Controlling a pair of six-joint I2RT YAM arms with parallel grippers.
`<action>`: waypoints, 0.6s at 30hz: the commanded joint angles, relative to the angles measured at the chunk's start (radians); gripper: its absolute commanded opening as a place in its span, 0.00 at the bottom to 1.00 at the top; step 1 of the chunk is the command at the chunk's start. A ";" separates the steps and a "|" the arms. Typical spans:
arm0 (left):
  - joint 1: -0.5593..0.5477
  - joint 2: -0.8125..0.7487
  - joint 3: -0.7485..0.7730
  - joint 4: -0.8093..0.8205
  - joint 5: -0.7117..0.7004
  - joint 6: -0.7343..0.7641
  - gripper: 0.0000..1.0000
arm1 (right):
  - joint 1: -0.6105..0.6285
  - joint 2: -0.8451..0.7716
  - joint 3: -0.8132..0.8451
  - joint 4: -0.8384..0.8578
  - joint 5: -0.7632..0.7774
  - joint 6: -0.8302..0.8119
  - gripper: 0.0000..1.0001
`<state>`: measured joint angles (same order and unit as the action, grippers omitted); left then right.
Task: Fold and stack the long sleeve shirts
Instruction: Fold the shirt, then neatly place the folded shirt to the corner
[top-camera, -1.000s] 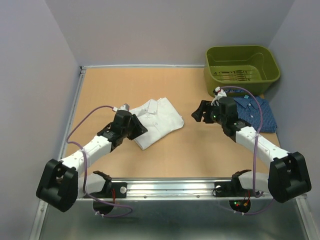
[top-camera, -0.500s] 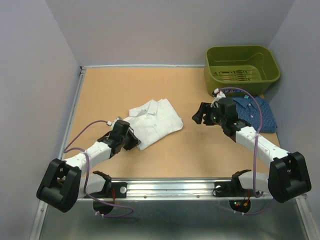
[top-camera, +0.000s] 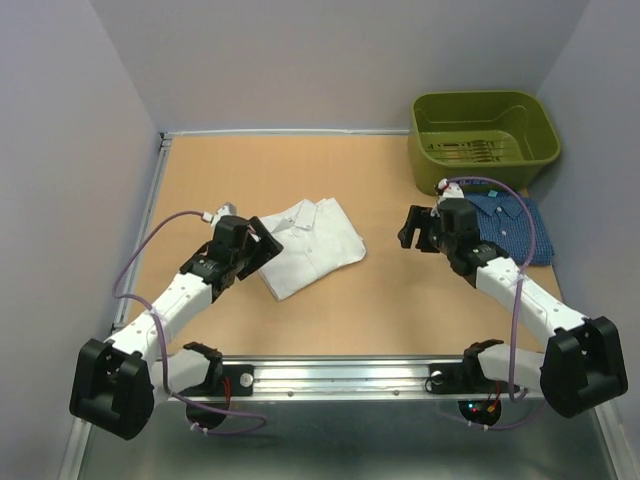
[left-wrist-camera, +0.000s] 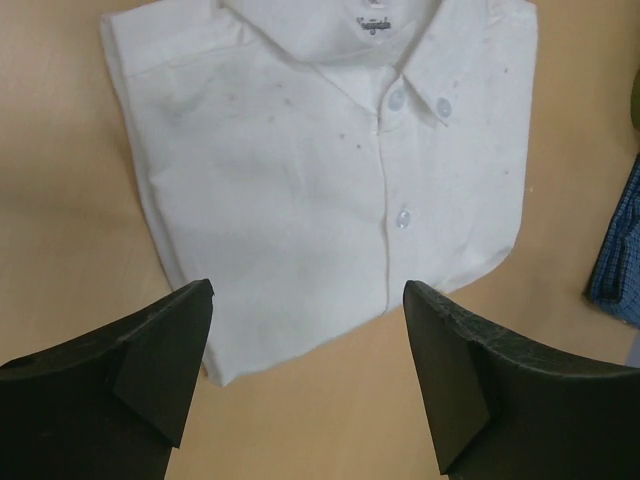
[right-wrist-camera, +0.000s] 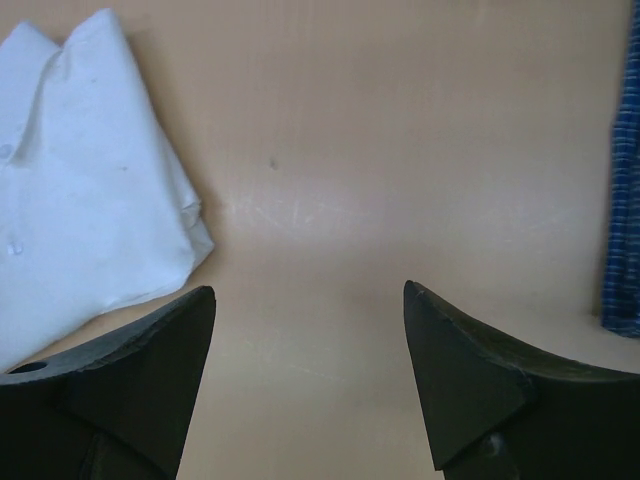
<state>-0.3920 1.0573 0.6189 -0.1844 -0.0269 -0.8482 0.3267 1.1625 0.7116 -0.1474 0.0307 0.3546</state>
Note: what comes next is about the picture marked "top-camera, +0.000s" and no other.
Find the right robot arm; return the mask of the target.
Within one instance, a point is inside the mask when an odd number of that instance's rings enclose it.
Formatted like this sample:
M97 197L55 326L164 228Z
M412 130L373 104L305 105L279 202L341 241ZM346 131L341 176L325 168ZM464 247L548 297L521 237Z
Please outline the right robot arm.
M404 249L444 255L454 273L516 314L542 348L523 350L515 341L497 339L475 342L459 362L430 375L430 392L480 393L492 383L512 382L516 389L541 393L565 418L627 392L616 325L570 308L528 277L506 250L482 239L468 200L411 206L398 239Z

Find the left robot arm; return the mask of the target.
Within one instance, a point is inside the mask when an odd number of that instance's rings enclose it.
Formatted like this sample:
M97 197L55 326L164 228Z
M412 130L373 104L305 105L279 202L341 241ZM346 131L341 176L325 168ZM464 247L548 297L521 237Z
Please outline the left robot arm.
M69 404L70 413L124 440L137 436L154 408L171 399L206 412L190 427L216 434L233 412L232 380L222 354L190 342L178 353L170 341L195 316L284 250L257 217L218 218L208 214L211 239L178 270L154 302L132 294L143 312L105 340L90 339L80 349Z

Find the blue checked shirt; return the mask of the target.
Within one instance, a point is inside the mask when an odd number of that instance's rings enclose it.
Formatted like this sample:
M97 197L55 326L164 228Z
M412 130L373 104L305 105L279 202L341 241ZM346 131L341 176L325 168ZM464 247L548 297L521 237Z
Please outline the blue checked shirt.
M519 265L530 253L529 218L521 203L507 192L466 194L476 209L480 237L506 250ZM526 197L522 203L531 214L535 230L535 251L530 261L533 266L548 266L552 263L554 249L536 203Z

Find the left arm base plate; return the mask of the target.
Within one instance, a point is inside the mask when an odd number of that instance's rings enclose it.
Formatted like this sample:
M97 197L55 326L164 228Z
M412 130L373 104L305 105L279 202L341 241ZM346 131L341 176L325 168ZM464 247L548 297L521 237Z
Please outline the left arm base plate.
M254 366L218 364L209 367L204 379L180 391L187 397L250 397L253 395Z

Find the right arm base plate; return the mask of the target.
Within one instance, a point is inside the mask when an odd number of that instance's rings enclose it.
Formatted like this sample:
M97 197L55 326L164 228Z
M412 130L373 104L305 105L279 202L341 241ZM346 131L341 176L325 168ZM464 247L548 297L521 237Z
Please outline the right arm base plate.
M435 395L489 394L496 391L496 382L473 379L461 362L429 365L425 390Z

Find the white long sleeve shirt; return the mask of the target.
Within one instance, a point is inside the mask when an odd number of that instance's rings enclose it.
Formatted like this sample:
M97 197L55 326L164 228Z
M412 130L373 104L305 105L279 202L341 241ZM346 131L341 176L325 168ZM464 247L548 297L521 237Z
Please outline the white long sleeve shirt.
M283 246L259 270L278 301L363 260L367 253L362 237L334 198L303 199L283 212L262 217L261 222Z

